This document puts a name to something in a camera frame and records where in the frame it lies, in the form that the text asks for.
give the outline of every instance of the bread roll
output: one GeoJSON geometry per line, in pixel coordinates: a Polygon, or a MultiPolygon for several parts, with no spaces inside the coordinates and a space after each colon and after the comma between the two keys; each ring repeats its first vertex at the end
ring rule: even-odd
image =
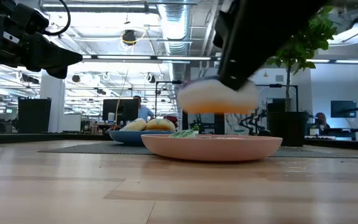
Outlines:
{"type": "Polygon", "coordinates": [[[167,130],[175,132],[175,125],[167,119],[153,119],[146,125],[146,130],[167,130]]]}
{"type": "Polygon", "coordinates": [[[247,82],[235,91],[212,77],[188,84],[178,92],[178,106],[189,114],[249,114],[258,107],[258,89],[247,82]]]}
{"type": "Polygon", "coordinates": [[[120,131],[143,131],[146,128],[146,125],[147,123],[143,118],[137,118],[121,128],[120,131]]]}

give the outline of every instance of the green leaves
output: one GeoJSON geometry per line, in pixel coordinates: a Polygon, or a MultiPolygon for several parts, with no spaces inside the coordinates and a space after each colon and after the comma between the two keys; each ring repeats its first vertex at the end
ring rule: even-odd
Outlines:
{"type": "Polygon", "coordinates": [[[336,27],[329,19],[329,12],[333,7],[325,6],[309,20],[304,28],[299,30],[280,50],[276,52],[274,58],[268,59],[269,65],[280,67],[284,64],[287,68],[296,66],[294,74],[306,68],[316,68],[313,62],[308,59],[314,57],[314,52],[318,49],[327,50],[329,44],[327,40],[333,40],[336,27]]]}

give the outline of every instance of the green food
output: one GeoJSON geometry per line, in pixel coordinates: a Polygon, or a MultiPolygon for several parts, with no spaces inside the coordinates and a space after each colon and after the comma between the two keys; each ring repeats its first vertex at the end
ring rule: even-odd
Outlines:
{"type": "Polygon", "coordinates": [[[196,138],[196,134],[193,130],[178,131],[169,135],[170,138],[196,138]]]}

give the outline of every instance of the white column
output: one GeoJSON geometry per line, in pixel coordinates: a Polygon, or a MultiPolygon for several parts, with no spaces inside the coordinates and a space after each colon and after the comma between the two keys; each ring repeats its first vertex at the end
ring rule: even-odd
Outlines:
{"type": "Polygon", "coordinates": [[[42,70],[40,99],[51,98],[48,132],[60,133],[63,131],[62,121],[65,109],[65,81],[50,76],[42,70]]]}

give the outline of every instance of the wooden table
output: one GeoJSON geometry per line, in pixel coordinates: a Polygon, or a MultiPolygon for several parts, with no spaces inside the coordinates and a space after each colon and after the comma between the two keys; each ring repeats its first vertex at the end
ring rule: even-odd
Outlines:
{"type": "Polygon", "coordinates": [[[358,223],[358,159],[219,164],[36,152],[92,143],[1,144],[0,224],[358,223]]]}

